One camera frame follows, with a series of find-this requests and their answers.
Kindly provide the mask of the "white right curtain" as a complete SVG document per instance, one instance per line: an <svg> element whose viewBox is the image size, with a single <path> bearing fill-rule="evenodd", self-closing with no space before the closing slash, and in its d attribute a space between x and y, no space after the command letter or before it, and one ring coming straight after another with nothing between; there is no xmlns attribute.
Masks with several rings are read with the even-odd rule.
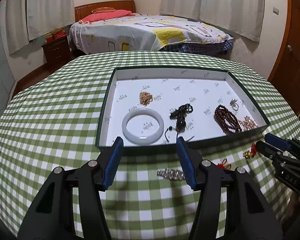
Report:
<svg viewBox="0 0 300 240"><path fill-rule="evenodd" d="M259 42L264 0L161 0L160 13L200 20Z"/></svg>

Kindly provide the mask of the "white curtain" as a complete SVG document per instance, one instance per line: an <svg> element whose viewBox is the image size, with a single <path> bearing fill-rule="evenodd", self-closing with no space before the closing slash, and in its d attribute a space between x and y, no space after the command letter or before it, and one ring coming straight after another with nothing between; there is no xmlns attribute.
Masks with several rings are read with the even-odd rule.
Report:
<svg viewBox="0 0 300 240"><path fill-rule="evenodd" d="M30 41L75 22L74 0L6 0L8 52L14 54Z"/></svg>
<svg viewBox="0 0 300 240"><path fill-rule="evenodd" d="M161 0L160 13L200 20L259 42L264 0Z"/></svg>

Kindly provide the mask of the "bed with patterned quilt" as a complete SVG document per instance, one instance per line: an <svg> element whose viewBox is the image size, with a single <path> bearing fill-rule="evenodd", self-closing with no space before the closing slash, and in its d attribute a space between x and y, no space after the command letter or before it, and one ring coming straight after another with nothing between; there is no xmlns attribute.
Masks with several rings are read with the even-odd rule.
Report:
<svg viewBox="0 0 300 240"><path fill-rule="evenodd" d="M232 36L216 27L163 15L79 21L70 27L69 34L74 46L85 54L162 50L213 56L234 44Z"/></svg>

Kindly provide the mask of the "red tassel knot pendant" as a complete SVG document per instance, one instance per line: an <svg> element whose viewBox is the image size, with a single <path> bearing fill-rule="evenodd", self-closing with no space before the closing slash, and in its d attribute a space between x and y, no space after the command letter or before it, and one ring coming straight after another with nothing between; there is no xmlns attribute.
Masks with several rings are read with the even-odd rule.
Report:
<svg viewBox="0 0 300 240"><path fill-rule="evenodd" d="M226 158L224 158L221 163L217 164L217 167L224 169L224 170L230 170L232 165L230 163L228 163L228 160Z"/></svg>

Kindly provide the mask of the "pink pillow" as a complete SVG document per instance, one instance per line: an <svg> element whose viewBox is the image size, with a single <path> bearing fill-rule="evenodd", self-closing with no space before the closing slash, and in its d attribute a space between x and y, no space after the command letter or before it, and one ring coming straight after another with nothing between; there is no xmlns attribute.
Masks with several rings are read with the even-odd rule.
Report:
<svg viewBox="0 0 300 240"><path fill-rule="evenodd" d="M79 20L79 24L93 23L98 21L111 20L115 18L121 18L126 16L135 16L135 14L128 10L114 10L109 12L93 13L85 18Z"/></svg>

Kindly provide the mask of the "white left curtain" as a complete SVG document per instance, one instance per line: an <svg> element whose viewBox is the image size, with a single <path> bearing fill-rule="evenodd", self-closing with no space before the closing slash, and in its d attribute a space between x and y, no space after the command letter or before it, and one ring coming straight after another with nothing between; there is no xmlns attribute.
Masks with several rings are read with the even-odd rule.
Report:
<svg viewBox="0 0 300 240"><path fill-rule="evenodd" d="M74 0L6 0L8 52L14 54L30 41L75 22Z"/></svg>

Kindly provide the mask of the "orange patterned cushion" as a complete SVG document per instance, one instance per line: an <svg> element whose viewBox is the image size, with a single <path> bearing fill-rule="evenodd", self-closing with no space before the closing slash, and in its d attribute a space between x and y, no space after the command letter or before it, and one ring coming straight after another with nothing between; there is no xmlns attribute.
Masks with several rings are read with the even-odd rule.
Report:
<svg viewBox="0 0 300 240"><path fill-rule="evenodd" d="M113 7L100 7L100 8L95 8L91 11L92 14L100 14L100 13L109 13L109 12L114 12L116 9Z"/></svg>

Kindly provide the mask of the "dark wooden nightstand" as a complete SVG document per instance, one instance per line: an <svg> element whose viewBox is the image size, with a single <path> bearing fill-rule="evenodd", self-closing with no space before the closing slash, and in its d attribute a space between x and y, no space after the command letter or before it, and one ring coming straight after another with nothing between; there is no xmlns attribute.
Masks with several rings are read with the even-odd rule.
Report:
<svg viewBox="0 0 300 240"><path fill-rule="evenodd" d="M47 64L51 67L63 66L71 61L71 52L67 36L59 37L42 45Z"/></svg>

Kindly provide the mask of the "white jade bangle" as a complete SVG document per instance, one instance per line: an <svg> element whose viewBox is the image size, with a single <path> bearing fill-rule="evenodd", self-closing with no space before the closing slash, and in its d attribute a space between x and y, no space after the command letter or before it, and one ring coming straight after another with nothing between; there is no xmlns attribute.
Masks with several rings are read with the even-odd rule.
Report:
<svg viewBox="0 0 300 240"><path fill-rule="evenodd" d="M122 120L122 133L131 143L147 146L157 142L164 132L161 115L147 108L130 111Z"/></svg>

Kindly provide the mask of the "wooden headboard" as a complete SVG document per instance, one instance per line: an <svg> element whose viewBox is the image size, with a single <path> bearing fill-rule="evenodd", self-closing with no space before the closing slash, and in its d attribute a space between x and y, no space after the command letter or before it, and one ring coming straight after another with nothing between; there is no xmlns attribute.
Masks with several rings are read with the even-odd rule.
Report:
<svg viewBox="0 0 300 240"><path fill-rule="evenodd" d="M78 22L79 20L92 14L94 11L109 9L128 10L132 13L136 13L136 6L133 0L97 2L75 7L75 20L76 22Z"/></svg>

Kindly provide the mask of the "red knot gold charm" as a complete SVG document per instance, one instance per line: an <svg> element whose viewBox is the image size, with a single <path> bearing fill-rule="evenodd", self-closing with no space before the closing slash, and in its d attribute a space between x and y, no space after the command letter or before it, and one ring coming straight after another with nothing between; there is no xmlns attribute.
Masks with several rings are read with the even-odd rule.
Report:
<svg viewBox="0 0 300 240"><path fill-rule="evenodd" d="M245 151L243 153L243 157L245 159L251 159L254 158L256 154L257 154L256 144L252 144L250 150Z"/></svg>

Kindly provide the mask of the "silver rhinestone brooch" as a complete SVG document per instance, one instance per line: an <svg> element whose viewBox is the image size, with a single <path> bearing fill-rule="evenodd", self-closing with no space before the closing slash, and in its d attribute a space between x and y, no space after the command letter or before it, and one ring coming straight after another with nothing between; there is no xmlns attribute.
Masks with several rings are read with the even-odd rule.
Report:
<svg viewBox="0 0 300 240"><path fill-rule="evenodd" d="M164 170L158 170L157 176L168 179L168 180L173 180L173 181L185 180L183 171L174 170L174 169L170 169L170 168L166 168Z"/></svg>

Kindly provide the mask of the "wooden door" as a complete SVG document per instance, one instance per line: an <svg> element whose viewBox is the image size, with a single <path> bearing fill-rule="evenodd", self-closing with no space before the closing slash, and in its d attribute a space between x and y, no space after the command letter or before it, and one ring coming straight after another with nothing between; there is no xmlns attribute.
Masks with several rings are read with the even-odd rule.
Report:
<svg viewBox="0 0 300 240"><path fill-rule="evenodd" d="M295 114L300 113L300 1L287 0L287 20L279 54L268 81Z"/></svg>

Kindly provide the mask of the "green jewelry box tray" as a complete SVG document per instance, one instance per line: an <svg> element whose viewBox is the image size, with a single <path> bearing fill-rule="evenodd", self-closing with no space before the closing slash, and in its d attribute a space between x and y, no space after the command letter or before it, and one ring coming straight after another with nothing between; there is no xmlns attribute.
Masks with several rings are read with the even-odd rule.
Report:
<svg viewBox="0 0 300 240"><path fill-rule="evenodd" d="M164 132L147 146L129 142L122 120L138 108L164 120ZM228 70L201 67L122 67L110 76L95 144L100 149L123 139L125 151L156 153L175 149L183 137L194 149L220 146L261 135L270 122L253 96Z"/></svg>

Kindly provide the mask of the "red boxes on nightstand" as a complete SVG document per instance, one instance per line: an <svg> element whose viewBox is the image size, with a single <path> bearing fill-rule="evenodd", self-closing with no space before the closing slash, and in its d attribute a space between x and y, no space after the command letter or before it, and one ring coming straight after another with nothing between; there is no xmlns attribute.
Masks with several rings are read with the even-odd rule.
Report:
<svg viewBox="0 0 300 240"><path fill-rule="evenodd" d="M46 42L52 42L53 40L66 36L66 31L64 27L59 27L57 29L54 29L53 31L47 33L45 35Z"/></svg>

